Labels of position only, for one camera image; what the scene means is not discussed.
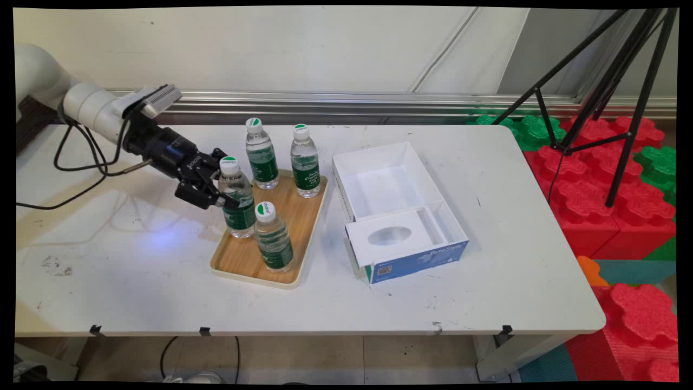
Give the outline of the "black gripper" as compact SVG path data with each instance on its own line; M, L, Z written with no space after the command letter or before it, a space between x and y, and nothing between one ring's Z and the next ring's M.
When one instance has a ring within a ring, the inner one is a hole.
M123 138L123 150L151 160L151 166L170 178L181 181L175 196L198 208L211 206L237 209L240 202L220 192L212 183L216 179L216 166L227 157L219 148L211 154L200 152L185 136L168 127L161 127L144 114L132 111L128 116L128 130Z

